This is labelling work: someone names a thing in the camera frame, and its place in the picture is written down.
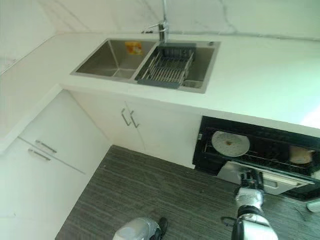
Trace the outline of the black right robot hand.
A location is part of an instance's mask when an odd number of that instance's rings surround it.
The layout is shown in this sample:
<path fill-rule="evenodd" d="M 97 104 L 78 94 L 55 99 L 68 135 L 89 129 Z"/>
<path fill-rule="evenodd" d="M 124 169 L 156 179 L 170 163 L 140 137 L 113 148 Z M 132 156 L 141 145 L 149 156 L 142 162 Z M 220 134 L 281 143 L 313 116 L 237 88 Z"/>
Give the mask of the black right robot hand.
<path fill-rule="evenodd" d="M 264 190 L 263 173 L 255 169 L 240 174 L 240 187 L 254 190 Z"/>

